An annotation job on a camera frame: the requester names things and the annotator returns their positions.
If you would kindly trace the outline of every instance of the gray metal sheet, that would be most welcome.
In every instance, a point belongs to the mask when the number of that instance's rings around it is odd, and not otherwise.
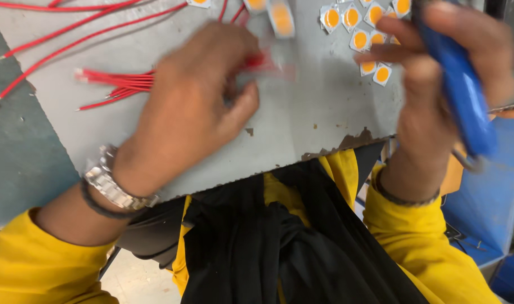
[[[388,7],[388,1],[378,2]],[[44,5],[45,2],[30,0],[27,3]],[[98,3],[79,0],[70,5]],[[229,2],[226,19],[233,16],[240,3]],[[156,0],[137,9],[111,14],[18,53],[16,57],[26,69],[46,54],[89,33],[176,4],[179,0]],[[213,0],[212,8],[208,10],[190,6],[167,17],[104,34],[64,54],[28,78],[37,89],[37,98],[78,171],[82,170],[87,158],[96,155],[101,144],[120,144],[134,131],[146,94],[107,107],[74,112],[77,107],[98,100],[111,90],[74,80],[75,68],[114,73],[144,72],[162,54],[180,45],[204,20],[216,18],[221,4],[221,0]],[[165,199],[286,166],[304,156],[308,158],[338,148],[360,146],[394,134],[403,98],[400,68],[394,68],[385,88],[373,83],[371,76],[361,78],[359,68],[352,60],[354,51],[348,46],[351,34],[342,27],[331,35],[320,29],[319,9],[326,4],[330,2],[290,1],[297,37],[275,42],[273,54],[276,58],[283,56],[296,61],[298,82],[259,79],[261,107],[247,125],[247,128],[253,128],[253,136],[242,131],[233,142],[179,176],[165,187]],[[366,9],[359,1],[355,1],[355,5],[365,14]],[[0,31],[13,48],[91,14],[0,8]],[[265,15],[252,19],[248,27],[259,35],[269,35],[271,31]],[[359,27],[371,29],[365,23]]]

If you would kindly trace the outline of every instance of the hand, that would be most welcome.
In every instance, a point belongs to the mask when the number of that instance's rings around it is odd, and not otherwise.
[[[514,44],[505,24],[482,12],[447,2],[433,2],[423,11],[433,30],[464,46],[477,71],[490,107],[514,96]],[[395,35],[401,45],[374,45],[357,62],[399,62],[405,68],[406,103],[400,113],[400,148],[382,174],[381,182],[393,195],[406,200],[431,197],[442,183],[456,129],[441,95],[441,69],[424,51],[413,24],[384,17],[380,31]]]
[[[161,59],[137,130],[118,149],[116,182],[148,196],[233,140],[259,107],[256,83],[237,95],[234,77],[258,54],[249,31],[212,22]],[[224,95],[233,97],[232,106]]]

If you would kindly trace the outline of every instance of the yellow sleeve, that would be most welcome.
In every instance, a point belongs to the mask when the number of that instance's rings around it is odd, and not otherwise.
[[[0,303],[118,303],[97,280],[114,243],[82,247],[58,240],[32,222],[37,210],[0,231]]]
[[[373,181],[381,168],[374,168]],[[443,234],[441,198],[424,207],[402,207],[372,185],[364,223],[390,257],[416,278],[409,276],[421,291],[423,285],[444,303],[500,303],[473,259],[452,247]]]

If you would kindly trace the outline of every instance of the blue tool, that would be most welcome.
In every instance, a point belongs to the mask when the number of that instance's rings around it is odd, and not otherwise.
[[[467,154],[475,162],[480,162],[479,156],[490,156],[497,148],[497,135],[488,119],[486,98],[467,51],[452,38],[424,24],[421,13],[429,1],[413,0],[413,22],[429,54],[441,64],[443,93]],[[457,0],[449,2],[458,4]]]

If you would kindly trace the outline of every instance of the black wristband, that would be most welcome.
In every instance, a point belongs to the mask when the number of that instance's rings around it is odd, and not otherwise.
[[[377,192],[379,192],[384,198],[386,198],[394,204],[402,205],[405,207],[422,207],[433,203],[439,197],[439,193],[441,193],[441,189],[437,189],[437,192],[431,198],[423,201],[402,200],[401,198],[395,197],[394,195],[390,194],[387,190],[384,189],[383,185],[381,184],[382,171],[383,169],[377,172],[377,175],[375,176],[375,190],[377,190]]]
[[[103,215],[107,218],[114,218],[116,220],[124,220],[126,218],[135,218],[143,213],[145,213],[148,208],[144,207],[136,212],[130,212],[130,213],[119,213],[119,212],[112,212],[110,210],[107,210],[103,207],[101,207],[90,195],[90,191],[88,191],[88,182],[87,180],[82,177],[81,179],[81,192],[82,192],[82,198],[84,198],[86,204],[88,204],[88,207],[90,207],[93,211],[97,212],[99,215]]]

